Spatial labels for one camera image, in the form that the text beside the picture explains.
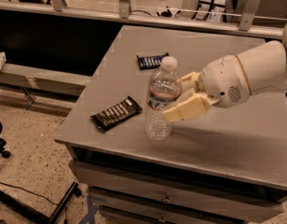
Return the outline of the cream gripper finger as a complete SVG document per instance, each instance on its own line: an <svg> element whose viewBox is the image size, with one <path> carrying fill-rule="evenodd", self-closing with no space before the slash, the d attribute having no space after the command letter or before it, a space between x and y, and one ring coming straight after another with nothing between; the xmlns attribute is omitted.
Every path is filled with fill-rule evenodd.
<svg viewBox="0 0 287 224"><path fill-rule="evenodd" d="M198 91L198 77L199 73L191 72L178 79L178 83L181 85L183 91L193 89Z"/></svg>
<svg viewBox="0 0 287 224"><path fill-rule="evenodd" d="M169 122L198 118L205 115L213 105L219 102L219 99L211 98L205 92L183 94L176 102L168 105L162 114Z"/></svg>

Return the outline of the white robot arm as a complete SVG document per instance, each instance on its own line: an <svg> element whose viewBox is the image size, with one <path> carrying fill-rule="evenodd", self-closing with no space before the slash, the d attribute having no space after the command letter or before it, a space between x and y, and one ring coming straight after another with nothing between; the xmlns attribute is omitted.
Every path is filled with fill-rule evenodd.
<svg viewBox="0 0 287 224"><path fill-rule="evenodd" d="M226 55L182 77L181 83L181 96L163 111L169 122L200 117L214 106L244 104L263 92L287 94L287 23L281 41Z"/></svg>

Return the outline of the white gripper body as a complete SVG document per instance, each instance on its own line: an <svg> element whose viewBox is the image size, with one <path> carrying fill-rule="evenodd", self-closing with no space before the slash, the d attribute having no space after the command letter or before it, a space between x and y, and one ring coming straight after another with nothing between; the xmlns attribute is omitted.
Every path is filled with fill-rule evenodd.
<svg viewBox="0 0 287 224"><path fill-rule="evenodd" d="M234 55L207 64L198 76L198 87L222 108L246 103L250 97L244 69Z"/></svg>

